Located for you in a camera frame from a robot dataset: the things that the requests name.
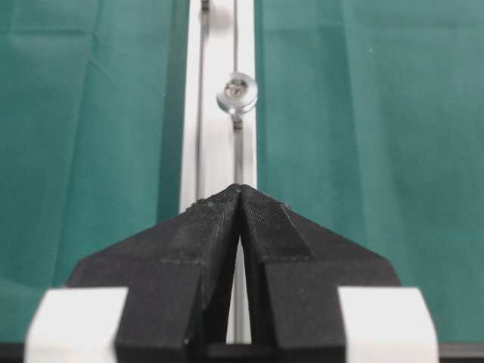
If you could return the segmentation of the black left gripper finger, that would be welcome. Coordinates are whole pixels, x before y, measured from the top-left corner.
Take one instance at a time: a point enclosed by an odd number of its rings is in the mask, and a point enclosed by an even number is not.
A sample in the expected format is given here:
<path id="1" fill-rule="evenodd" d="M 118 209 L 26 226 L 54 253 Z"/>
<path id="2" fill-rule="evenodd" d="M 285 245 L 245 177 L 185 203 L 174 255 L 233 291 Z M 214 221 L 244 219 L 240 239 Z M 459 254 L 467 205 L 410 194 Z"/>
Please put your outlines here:
<path id="1" fill-rule="evenodd" d="M 250 186 L 240 188 L 252 341 L 278 362 L 343 362 L 339 286 L 398 287 L 384 257 L 293 212 Z"/>

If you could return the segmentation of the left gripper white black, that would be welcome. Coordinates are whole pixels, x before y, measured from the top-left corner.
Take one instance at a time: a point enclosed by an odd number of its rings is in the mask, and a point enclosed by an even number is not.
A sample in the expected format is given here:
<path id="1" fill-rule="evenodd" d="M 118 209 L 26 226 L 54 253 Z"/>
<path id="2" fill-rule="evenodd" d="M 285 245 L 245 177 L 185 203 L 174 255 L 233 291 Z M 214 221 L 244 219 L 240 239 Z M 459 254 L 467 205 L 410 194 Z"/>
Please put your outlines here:
<path id="1" fill-rule="evenodd" d="M 67 284 L 94 288 L 45 293 L 24 360 L 193 362 L 206 345 L 225 342 L 239 196 L 240 186 L 231 185 L 81 259 Z M 347 362 L 439 360 L 419 289 L 339 287 L 338 297 Z"/>

